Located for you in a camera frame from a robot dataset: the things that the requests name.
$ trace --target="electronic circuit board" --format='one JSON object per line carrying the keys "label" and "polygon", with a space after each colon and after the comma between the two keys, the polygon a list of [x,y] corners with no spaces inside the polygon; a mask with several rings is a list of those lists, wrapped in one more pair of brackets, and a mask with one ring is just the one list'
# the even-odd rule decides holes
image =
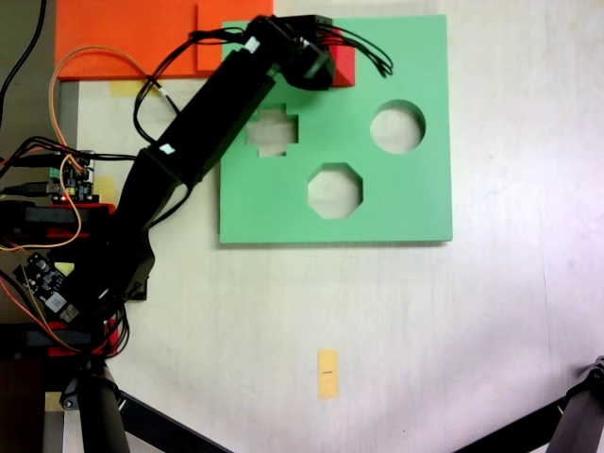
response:
{"label": "electronic circuit board", "polygon": [[[60,290],[65,279],[65,275],[39,253],[34,253],[27,259],[25,273],[32,293],[44,304],[54,293]],[[25,276],[21,266],[15,269],[14,275],[17,281],[25,286]]]}
{"label": "electronic circuit board", "polygon": [[[77,163],[82,167],[89,167],[91,161],[85,158],[75,158]],[[50,170],[50,177],[54,182],[59,182],[59,169],[53,168]],[[74,203],[98,203],[99,196],[95,195],[92,190],[92,171],[85,168],[84,173],[80,174],[71,165],[65,165],[63,168],[63,182],[67,194],[71,197]],[[65,193],[59,189],[60,193],[52,196],[52,202],[55,205],[69,203]]]}
{"label": "electronic circuit board", "polygon": [[[21,266],[17,267],[13,274],[19,283],[26,286]],[[31,292],[60,319],[70,323],[79,315],[77,308],[72,304],[68,304],[64,297],[60,295],[59,291],[65,280],[65,275],[51,261],[36,252],[27,259],[25,274]]]}

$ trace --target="octagonal hole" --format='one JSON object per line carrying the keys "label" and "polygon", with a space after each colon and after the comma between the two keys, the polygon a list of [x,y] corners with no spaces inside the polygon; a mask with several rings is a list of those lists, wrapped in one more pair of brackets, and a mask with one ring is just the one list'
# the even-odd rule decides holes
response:
{"label": "octagonal hole", "polygon": [[380,106],[369,129],[381,149],[391,154],[404,154],[424,140],[426,119],[411,102],[394,100]]}
{"label": "octagonal hole", "polygon": [[346,219],[361,203],[362,178],[346,163],[325,163],[310,178],[310,207],[324,219]]}

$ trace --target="orange foam sheet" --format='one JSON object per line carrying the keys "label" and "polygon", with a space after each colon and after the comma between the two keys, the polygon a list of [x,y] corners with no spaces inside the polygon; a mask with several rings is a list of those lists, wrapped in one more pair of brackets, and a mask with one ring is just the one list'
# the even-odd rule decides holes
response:
{"label": "orange foam sheet", "polygon": [[[108,45],[128,53],[151,73],[187,40],[189,32],[220,28],[222,22],[250,20],[272,11],[272,0],[58,0],[55,62],[84,45]],[[220,64],[218,47],[205,46],[199,56],[195,48],[188,49],[163,76],[208,76]],[[90,52],[68,61],[59,78],[108,80],[142,76],[121,58]]]}
{"label": "orange foam sheet", "polygon": [[[225,8],[229,8],[225,19]],[[197,27],[199,30],[212,30],[223,26],[223,22],[250,21],[259,14],[273,14],[273,0],[226,0],[209,2],[198,0]],[[222,49],[219,45],[197,46],[197,73],[210,76],[222,61]]]}

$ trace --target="green shape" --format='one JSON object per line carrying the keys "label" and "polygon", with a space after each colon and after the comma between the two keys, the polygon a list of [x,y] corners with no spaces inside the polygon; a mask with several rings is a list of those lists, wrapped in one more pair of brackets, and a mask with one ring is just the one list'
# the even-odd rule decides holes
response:
{"label": "green shape", "polygon": [[[394,61],[394,76],[383,79],[357,52],[354,88],[305,92],[280,78],[260,108],[285,104],[288,115],[298,115],[299,143],[289,144],[285,157],[259,158],[245,130],[237,136],[221,161],[222,243],[452,239],[446,18],[335,25],[381,47]],[[370,134],[377,111],[394,100],[417,106],[426,120],[424,139],[401,155],[380,149]],[[320,168],[339,163],[362,178],[362,203],[345,219],[324,219],[309,205],[308,183]]]}

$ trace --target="yellow sticky note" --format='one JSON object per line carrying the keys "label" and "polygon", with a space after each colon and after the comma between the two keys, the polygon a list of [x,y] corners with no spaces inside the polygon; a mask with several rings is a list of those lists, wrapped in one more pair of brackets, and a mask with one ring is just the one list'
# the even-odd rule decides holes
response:
{"label": "yellow sticky note", "polygon": [[76,265],[72,262],[56,262],[55,267],[61,271],[64,276],[69,276],[76,268]]}
{"label": "yellow sticky note", "polygon": [[101,203],[117,205],[118,193],[113,176],[95,176],[93,187],[94,194],[99,195]]}
{"label": "yellow sticky note", "polygon": [[[111,97],[136,97],[145,80],[112,80],[109,82]],[[159,96],[157,90],[151,90],[150,96]]]}
{"label": "yellow sticky note", "polygon": [[338,351],[319,349],[318,354],[319,399],[335,398],[338,392]]}

